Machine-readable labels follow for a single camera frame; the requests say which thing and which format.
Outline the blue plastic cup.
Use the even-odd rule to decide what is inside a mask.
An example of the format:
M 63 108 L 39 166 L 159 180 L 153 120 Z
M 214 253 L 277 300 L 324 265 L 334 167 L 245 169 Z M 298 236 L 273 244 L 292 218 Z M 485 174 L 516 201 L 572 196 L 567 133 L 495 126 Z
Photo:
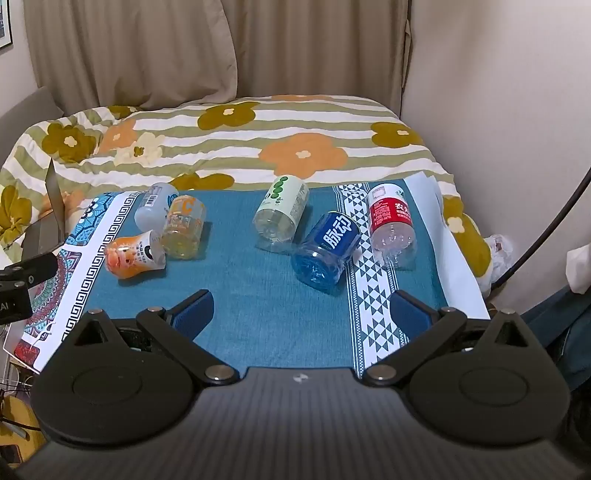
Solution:
M 325 213 L 291 256 L 295 276 L 311 288 L 334 291 L 360 238 L 360 227 L 349 215 Z

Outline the orange cartoon label cup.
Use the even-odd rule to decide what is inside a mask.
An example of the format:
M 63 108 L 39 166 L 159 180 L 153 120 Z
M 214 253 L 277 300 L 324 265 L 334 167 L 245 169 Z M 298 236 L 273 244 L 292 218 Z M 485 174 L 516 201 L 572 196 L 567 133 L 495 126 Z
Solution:
M 104 256 L 107 270 L 120 280 L 166 267 L 165 251 L 153 230 L 113 240 L 105 246 Z

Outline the red label clear cup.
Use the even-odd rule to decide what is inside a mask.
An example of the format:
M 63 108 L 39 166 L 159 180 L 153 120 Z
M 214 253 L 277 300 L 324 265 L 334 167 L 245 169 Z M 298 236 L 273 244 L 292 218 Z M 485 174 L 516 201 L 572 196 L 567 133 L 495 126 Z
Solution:
M 400 269 L 414 266 L 416 232 L 404 190 L 397 184 L 383 183 L 367 195 L 370 244 L 382 265 Z

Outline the orange label yellow cup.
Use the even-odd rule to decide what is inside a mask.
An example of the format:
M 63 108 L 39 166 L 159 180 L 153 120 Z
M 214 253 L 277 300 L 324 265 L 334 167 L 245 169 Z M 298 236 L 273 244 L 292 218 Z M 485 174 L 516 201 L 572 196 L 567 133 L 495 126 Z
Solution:
M 170 206 L 160 237 L 165 253 L 174 259 L 190 259 L 197 255 L 206 208 L 195 197 L 181 195 Z

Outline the white grey label cup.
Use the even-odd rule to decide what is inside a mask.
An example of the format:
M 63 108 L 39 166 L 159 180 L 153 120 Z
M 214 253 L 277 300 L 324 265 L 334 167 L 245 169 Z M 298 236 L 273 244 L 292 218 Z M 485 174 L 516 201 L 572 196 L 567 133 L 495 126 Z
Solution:
M 134 221 L 141 232 L 153 230 L 161 233 L 169 208 L 179 195 L 178 190 L 168 183 L 153 184 L 144 194 Z

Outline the green label clear cup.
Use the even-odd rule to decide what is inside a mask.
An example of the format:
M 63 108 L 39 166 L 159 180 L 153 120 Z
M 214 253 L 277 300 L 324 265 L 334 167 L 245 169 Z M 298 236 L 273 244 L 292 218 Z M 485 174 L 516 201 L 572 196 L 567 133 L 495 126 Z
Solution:
M 310 189 L 297 176 L 280 175 L 274 179 L 252 220 L 257 248 L 290 254 L 308 195 Z

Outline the grey laptop lid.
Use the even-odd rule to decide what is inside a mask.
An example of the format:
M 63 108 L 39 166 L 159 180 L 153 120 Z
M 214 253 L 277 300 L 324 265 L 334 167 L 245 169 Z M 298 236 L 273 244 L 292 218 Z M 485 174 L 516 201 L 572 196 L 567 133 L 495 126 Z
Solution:
M 45 178 L 49 210 L 35 221 L 25 232 L 22 246 L 22 260 L 53 252 L 65 242 L 65 206 L 58 185 L 53 161 L 50 161 Z

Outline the blue patterned table cloth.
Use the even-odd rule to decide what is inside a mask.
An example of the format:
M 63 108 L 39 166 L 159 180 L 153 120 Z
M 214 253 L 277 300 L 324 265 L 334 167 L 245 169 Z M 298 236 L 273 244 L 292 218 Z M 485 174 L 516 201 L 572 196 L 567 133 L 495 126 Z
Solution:
M 5 351 L 40 371 L 90 308 L 129 318 L 150 306 L 170 308 L 200 289 L 211 292 L 211 322 L 194 322 L 197 344 L 239 371 L 249 367 L 342 367 L 363 371 L 406 345 L 407 331 L 389 309 L 404 290 L 428 306 L 471 318 L 488 312 L 480 287 L 443 218 L 438 183 L 424 174 L 401 180 L 417 235 L 407 268 L 383 266 L 370 245 L 367 195 L 354 183 L 311 191 L 297 233 L 339 211 L 360 228 L 359 247 L 332 293 L 301 283 L 286 254 L 256 245 L 252 218 L 259 191 L 202 191 L 206 217 L 197 256 L 121 281 L 107 271 L 104 246 L 133 236 L 138 192 L 92 199 L 57 253 L 58 273 L 33 292 L 31 319 L 11 325 Z

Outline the white crumpled tissue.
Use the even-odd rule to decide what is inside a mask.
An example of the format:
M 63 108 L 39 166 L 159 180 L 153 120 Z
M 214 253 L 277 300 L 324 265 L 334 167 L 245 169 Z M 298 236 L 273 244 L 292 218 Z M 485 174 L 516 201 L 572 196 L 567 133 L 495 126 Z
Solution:
M 490 280 L 494 283 L 515 263 L 514 248 L 512 242 L 501 234 L 493 234 L 486 237 L 485 242 L 491 250 Z

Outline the grey headboard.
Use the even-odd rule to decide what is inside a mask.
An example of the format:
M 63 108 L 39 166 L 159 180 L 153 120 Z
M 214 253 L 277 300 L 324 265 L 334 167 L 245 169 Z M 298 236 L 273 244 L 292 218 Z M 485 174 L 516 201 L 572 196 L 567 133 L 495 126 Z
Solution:
M 37 89 L 0 119 L 0 165 L 3 165 L 15 143 L 27 128 L 42 121 L 64 116 L 47 87 Z

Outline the floral striped bed quilt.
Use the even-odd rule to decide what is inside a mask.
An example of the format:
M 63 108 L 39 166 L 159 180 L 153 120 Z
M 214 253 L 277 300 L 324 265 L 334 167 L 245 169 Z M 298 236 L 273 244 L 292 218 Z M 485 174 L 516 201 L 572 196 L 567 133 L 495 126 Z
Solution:
M 274 95 L 154 111 L 95 107 L 34 121 L 7 142 L 1 161 L 6 260 L 19 259 L 25 230 L 51 210 L 49 171 L 57 176 L 68 226 L 101 193 L 158 182 L 182 190 L 253 191 L 280 174 L 321 187 L 422 172 L 438 182 L 444 219 L 480 288 L 492 283 L 491 248 L 466 214 L 453 176 L 415 130 L 370 99 Z

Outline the beige curtain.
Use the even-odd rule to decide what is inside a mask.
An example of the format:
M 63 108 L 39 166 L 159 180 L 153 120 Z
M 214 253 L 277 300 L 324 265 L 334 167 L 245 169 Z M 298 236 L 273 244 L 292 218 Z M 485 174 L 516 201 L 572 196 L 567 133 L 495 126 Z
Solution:
M 271 95 L 402 104 L 407 1 L 27 1 L 23 10 L 36 81 L 68 113 Z

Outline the framed wall picture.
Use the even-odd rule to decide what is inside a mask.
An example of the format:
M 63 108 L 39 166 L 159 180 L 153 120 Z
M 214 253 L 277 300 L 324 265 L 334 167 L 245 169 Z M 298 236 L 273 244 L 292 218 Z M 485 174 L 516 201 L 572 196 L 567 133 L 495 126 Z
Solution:
M 12 44 L 10 7 L 8 0 L 0 0 L 0 49 Z

